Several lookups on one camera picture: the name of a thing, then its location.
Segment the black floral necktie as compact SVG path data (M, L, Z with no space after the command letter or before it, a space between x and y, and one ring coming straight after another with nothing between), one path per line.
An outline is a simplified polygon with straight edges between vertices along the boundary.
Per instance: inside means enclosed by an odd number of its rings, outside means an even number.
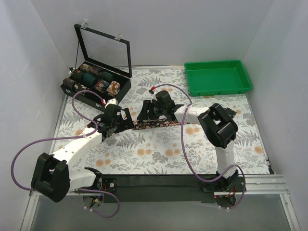
M143 129L150 129L150 128L163 128L163 127L170 127L170 126L180 126L181 123L177 120L171 121L167 118L162 118L158 120L133 120L133 129L134 130L143 130Z

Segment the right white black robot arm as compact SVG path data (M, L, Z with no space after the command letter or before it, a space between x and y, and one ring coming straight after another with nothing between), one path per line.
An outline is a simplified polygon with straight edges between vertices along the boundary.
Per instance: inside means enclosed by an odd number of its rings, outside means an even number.
M218 103L210 107L176 104L166 90L153 96L153 99L143 102L141 112L133 122L135 130L200 125L207 140L215 147L218 162L216 177L202 182L223 191L231 190L239 175L233 152L238 126L232 116Z

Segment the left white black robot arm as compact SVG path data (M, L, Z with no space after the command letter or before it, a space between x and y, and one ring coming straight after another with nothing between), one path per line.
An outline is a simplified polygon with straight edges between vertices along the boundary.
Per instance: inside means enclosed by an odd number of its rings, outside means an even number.
M52 154L43 153L38 159L31 181L31 189L59 202L69 191L90 190L98 192L103 185L100 171L85 167L73 171L72 167L91 149L101 144L115 133L134 127L128 108L108 104L104 113L90 121L81 133L62 149Z

